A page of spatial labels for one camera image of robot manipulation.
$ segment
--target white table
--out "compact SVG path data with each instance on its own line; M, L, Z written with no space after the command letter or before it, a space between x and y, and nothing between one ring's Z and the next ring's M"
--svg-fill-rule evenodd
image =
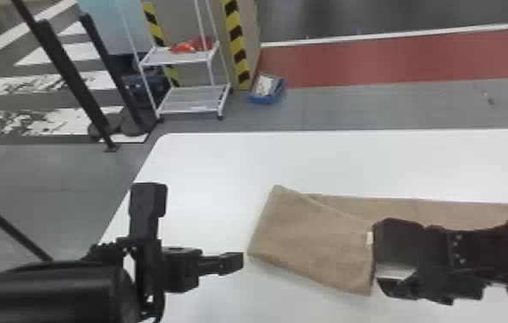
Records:
M365 197L508 202L508 130L170 134L136 182L169 187L165 245L245 251L274 184L300 192ZM103 241L126 236L124 197ZM503 289L454 307L325 288L246 260L227 277L204 277L168 296L164 322L508 322Z

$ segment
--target beige towel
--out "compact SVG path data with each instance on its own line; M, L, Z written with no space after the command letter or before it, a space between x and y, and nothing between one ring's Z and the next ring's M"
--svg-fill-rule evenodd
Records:
M447 229L483 229L508 220L508 204L301 194L275 186L248 254L335 289L370 294L372 224L398 217Z

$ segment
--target black pole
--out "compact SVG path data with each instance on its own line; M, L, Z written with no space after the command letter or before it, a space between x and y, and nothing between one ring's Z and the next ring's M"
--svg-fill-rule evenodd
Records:
M45 50L47 56L49 56L49 59L51 59L53 65L59 71L61 77L63 77L67 83L67 86L73 95L75 95L85 113L91 119L91 123L107 145L106 151L117 151L119 147L113 142L109 136L109 132L116 132L122 119L117 119L111 123L107 120L97 104L97 101L91 92L89 92L87 85L85 85L85 82L79 75L77 68L69 59L57 35L53 32L49 21L35 21L33 15L31 15L31 12L29 12L22 0L11 0L11 2L35 35L35 38L37 38L37 41L39 41L43 50Z
M29 29L33 32L33 34L36 34L35 24L37 23L37 21L35 21L35 19L33 18L33 15L31 15L31 12L29 12L29 9L25 5L25 3L23 3L22 0L11 0L11 2L17 9L17 12L21 16L21 18L23 18L25 23L27 23L27 25L29 26Z
M99 52L101 60L103 61L105 67L107 68L109 75L111 76L113 82L115 83L115 87L119 91L119 94L121 95L121 98L125 103L125 108L127 109L127 112L129 112L129 115L132 118L132 122L128 119L124 120L123 125L121 125L121 132L123 132L128 136L139 136L151 131L157 122L156 115L153 113L152 110L149 114L146 114L144 115L144 117L142 117L141 113L139 112L138 105L131 98L131 96L125 89L123 79L121 78L121 75L117 71L117 68L113 63L113 60L109 55L109 51L105 47L105 44L103 43L103 40L99 35L99 32L97 30L97 27L95 26L93 18L91 17L90 14L83 14L79 17L79 21L81 21L81 24L87 31L87 34L89 35L89 38L93 42L95 49L97 50L97 52Z
M15 241L19 242L23 245L27 250L29 250L32 254L34 254L37 258L43 261L53 261L53 257L51 257L48 253L46 253L43 249L37 246L36 243L31 241L26 235L24 235L21 231L13 226L13 224L9 223L5 220L4 217L0 215L0 228L5 231L8 235L10 235Z

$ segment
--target red panel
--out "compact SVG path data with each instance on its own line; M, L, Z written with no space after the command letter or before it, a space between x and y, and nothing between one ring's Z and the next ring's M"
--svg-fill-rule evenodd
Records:
M508 77L508 31L264 48L290 88Z

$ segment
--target black cylinder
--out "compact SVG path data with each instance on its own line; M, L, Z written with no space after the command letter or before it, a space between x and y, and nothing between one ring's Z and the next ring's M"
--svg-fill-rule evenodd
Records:
M133 323L135 286L123 268L78 263L0 273L0 323Z

